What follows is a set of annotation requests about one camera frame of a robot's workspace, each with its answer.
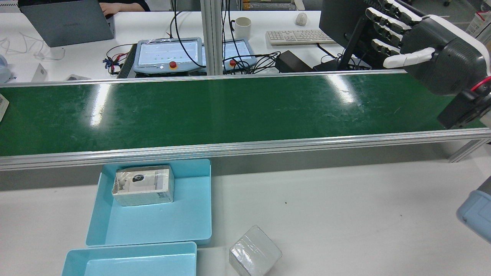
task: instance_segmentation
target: monitor stand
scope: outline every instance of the monitor stand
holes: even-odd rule
[[[363,33],[363,30],[370,22],[366,15],[360,16],[356,27],[351,35],[351,38],[346,46],[346,49],[343,53],[343,56],[340,60],[333,59],[328,62],[321,63],[313,67],[314,71],[317,72],[327,72],[327,71],[346,71],[349,70],[348,63],[353,56],[353,52],[355,51],[356,44],[360,40],[360,36]]]

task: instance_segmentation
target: blue plastic bin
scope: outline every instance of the blue plastic bin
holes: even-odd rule
[[[194,242],[70,250],[61,276],[195,276]]]
[[[121,206],[112,197],[117,169],[170,165],[174,202]],[[118,246],[194,241],[209,243],[212,235],[211,166],[208,159],[165,163],[104,165],[85,244]]]

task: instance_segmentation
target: gray laptop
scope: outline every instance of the gray laptop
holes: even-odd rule
[[[106,19],[97,0],[20,7],[50,47],[114,38],[114,17]]]

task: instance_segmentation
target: plastic-wrapped box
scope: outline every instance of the plastic-wrapped box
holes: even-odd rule
[[[130,167],[116,172],[112,196],[122,206],[174,201],[174,174],[170,166]]]
[[[228,262],[241,276],[263,276],[281,258],[281,250],[254,225],[231,248]]]

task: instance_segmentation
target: light blue device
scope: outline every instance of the light blue device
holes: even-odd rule
[[[143,74],[172,74],[191,72],[200,67],[189,59],[202,63],[201,38],[190,37],[140,40],[136,45],[133,71]]]
[[[6,83],[12,76],[12,73],[7,68],[7,65],[7,60],[0,55],[0,83]]]
[[[491,243],[491,177],[470,193],[457,210],[457,218]]]
[[[248,55],[254,55],[254,52],[252,51],[249,41],[246,38],[236,38],[235,44],[237,44],[237,49],[239,50],[239,55],[241,56],[243,63],[236,65],[235,68],[233,65],[230,65],[230,61],[232,60],[232,57],[238,56],[238,54],[237,54],[237,49],[235,49],[234,41],[232,39],[225,40],[222,47],[223,53],[225,53],[225,67],[223,69],[224,72],[240,70],[241,68],[244,67],[250,67],[255,65],[257,62],[255,56],[248,56]],[[202,45],[202,60],[203,60],[203,65],[206,66],[204,45]],[[199,71],[206,72],[206,68],[202,68]]]

